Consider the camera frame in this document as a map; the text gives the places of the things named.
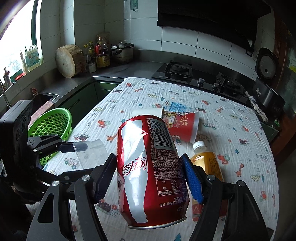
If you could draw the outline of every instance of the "blue gripper pad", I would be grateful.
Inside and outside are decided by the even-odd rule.
[[[183,154],[180,160],[185,179],[189,186],[192,197],[197,200],[198,203],[202,203],[204,199],[204,196],[202,194],[202,185],[200,183],[200,180],[197,178],[195,171],[193,170],[193,164],[191,160],[186,154]]]

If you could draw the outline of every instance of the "wooden chopping block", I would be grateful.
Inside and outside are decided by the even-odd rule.
[[[85,69],[83,52],[74,44],[58,48],[55,60],[58,70],[66,78],[72,78]]]

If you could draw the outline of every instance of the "window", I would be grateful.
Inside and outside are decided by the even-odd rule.
[[[30,0],[17,13],[0,40],[0,79],[2,83],[4,83],[2,78],[4,67],[10,71],[10,77],[17,73],[22,69],[20,52],[23,53],[25,58],[24,47],[27,46],[29,50],[29,47],[32,45],[31,24],[34,1]]]

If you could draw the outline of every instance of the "tablecloth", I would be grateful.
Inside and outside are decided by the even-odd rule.
[[[101,139],[108,154],[116,154],[117,130],[135,108],[200,112],[198,138],[215,152],[224,180],[244,180],[251,190],[266,226],[275,230],[279,210],[276,167],[267,138],[254,111],[234,101],[177,84],[142,78],[126,78],[73,129],[69,142]],[[193,156],[191,143],[175,142],[179,156]],[[81,169],[75,153],[58,153],[44,169],[53,174]],[[189,240],[192,220],[191,194],[187,219],[163,229],[133,230],[118,211],[116,173],[104,198],[95,205],[108,240]],[[75,237],[83,240],[75,201],[70,200]],[[225,219],[220,218],[214,240],[220,240]]]

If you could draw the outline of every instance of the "stove knob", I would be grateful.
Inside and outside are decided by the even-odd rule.
[[[199,79],[198,82],[197,82],[197,86],[198,87],[203,87],[203,83],[205,82],[204,79]]]
[[[213,85],[213,91],[218,91],[218,87],[219,87],[219,84],[218,83],[214,83],[214,85]]]

